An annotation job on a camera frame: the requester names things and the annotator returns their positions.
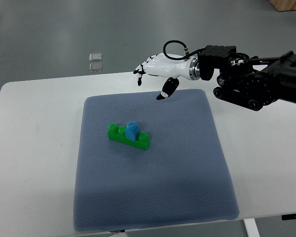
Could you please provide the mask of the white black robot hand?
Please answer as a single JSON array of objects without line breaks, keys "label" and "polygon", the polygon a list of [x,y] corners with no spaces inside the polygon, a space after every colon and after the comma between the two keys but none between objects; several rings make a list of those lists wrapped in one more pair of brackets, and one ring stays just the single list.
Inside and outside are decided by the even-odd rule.
[{"label": "white black robot hand", "polygon": [[142,77],[145,74],[155,77],[163,77],[165,81],[157,100],[170,97],[179,86],[179,77],[187,80],[200,79],[200,71],[198,67],[198,59],[192,57],[187,60],[169,59],[164,53],[150,56],[146,61],[136,67],[133,74],[137,76],[137,83],[142,84]]}]

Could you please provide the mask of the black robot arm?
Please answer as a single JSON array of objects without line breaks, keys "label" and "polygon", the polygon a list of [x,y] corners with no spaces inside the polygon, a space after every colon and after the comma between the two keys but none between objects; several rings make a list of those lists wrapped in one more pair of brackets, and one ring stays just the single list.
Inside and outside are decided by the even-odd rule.
[{"label": "black robot arm", "polygon": [[197,53],[202,80],[210,80],[219,70],[216,98],[259,111],[277,100],[296,104],[296,54],[250,58],[235,46],[208,45]]}]

